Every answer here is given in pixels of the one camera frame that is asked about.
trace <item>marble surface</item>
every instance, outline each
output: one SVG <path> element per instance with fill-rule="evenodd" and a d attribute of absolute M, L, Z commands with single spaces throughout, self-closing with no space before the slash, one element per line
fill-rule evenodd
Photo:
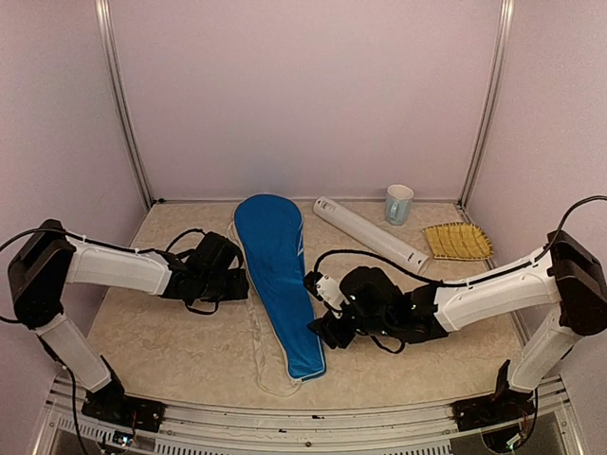
<path fill-rule="evenodd" d="M 451 204 L 417 203 L 402 227 L 383 221 L 378 202 L 346 202 L 348 209 L 430 254 L 422 228 L 460 221 Z M 331 248 L 362 246 L 312 212 L 312 202 L 298 203 L 304 218 L 305 262 Z M 236 204 L 155 205 L 134 246 L 166 245 L 186 228 L 226 235 Z M 191 235 L 175 250 L 193 247 Z M 373 259 L 333 256 L 321 270 L 335 279 Z M 389 266 L 382 267 L 401 290 L 420 283 Z M 485 271 L 483 263 L 431 261 L 426 276 L 456 279 Z M 313 302 L 317 316 L 322 306 Z M 363 409 L 454 399 L 492 391 L 499 367 L 520 352 L 510 316 L 486 319 L 448 338 L 408 346 L 400 355 L 378 349 L 357 337 L 347 350 L 325 349 L 325 376 L 294 385 L 267 314 L 257 296 L 248 302 L 220 304 L 211 317 L 188 312 L 183 303 L 139 292 L 110 289 L 89 333 L 129 393 L 196 404 L 282 410 Z M 395 340 L 386 344 L 397 346 Z"/>

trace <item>cup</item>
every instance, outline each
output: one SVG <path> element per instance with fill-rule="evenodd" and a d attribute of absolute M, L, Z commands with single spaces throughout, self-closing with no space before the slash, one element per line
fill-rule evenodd
<path fill-rule="evenodd" d="M 386 221 L 391 225 L 400 226 L 405 223 L 414 191 L 404 185 L 391 185 L 386 195 Z"/>

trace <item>yellow mat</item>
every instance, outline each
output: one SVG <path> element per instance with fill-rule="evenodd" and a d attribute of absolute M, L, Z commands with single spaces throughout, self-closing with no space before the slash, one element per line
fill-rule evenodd
<path fill-rule="evenodd" d="M 471 223 L 447 223 L 423 231 L 435 259 L 481 261 L 493 255 L 487 235 Z"/>

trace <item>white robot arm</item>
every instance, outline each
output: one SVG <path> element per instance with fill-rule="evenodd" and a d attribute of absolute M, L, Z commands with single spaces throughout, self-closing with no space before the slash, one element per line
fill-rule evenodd
<path fill-rule="evenodd" d="M 399 353 L 406 343 L 446 337 L 481 319 L 552 305 L 521 354 L 500 370 L 496 392 L 454 405 L 460 429 L 497 423 L 510 405 L 516 405 L 513 412 L 529 405 L 544 376 L 582 337 L 607 328 L 607 285 L 599 261 L 564 231 L 548 237 L 548 249 L 512 264 L 407 293 L 379 268 L 358 267 L 340 282 L 310 272 L 305 286 L 329 311 L 308 327 L 330 348 L 346 348 L 355 335 L 363 335 L 388 350 L 378 337 L 395 337 L 401 341 Z M 494 407 L 496 422 L 487 420 L 487 407 Z"/>
<path fill-rule="evenodd" d="M 219 301 L 247 297 L 242 252 L 214 232 L 207 232 L 197 248 L 175 255 L 87 240 L 65 231 L 56 220 L 46 220 L 37 230 L 9 264 L 17 320 L 33 330 L 51 356 L 87 389 L 85 415 L 157 431 L 164 405 L 124 394 L 111 367 L 64 313 L 64 285 L 81 282 L 133 289 L 183 300 L 189 311 L 212 314 Z M 230 268 L 234 261 L 238 265 Z M 215 310 L 192 308 L 196 300 L 213 302 Z M 134 415 L 138 418 L 132 423 Z"/>

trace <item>pink wall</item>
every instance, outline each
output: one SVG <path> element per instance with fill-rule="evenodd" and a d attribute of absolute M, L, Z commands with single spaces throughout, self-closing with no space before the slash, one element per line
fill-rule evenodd
<path fill-rule="evenodd" d="M 579 198 L 607 193 L 607 3 L 517 2 L 506 73 L 471 204 L 500 264 L 542 246 Z M 565 229 L 607 268 L 607 204 Z M 527 314 L 532 328 L 543 313 Z M 561 373 L 590 453 L 607 443 L 607 334 L 583 340 Z"/>
<path fill-rule="evenodd" d="M 126 243 L 143 217 L 112 102 L 92 1 L 2 2 L 0 241 L 56 217 L 74 231 Z M 12 317 L 0 258 L 0 314 Z M 87 330 L 101 290 L 66 289 Z M 0 324 L 0 452 L 25 454 L 55 367 L 35 336 Z"/>
<path fill-rule="evenodd" d="M 456 199 L 500 4 L 113 2 L 155 196 L 374 197 L 399 182 Z"/>

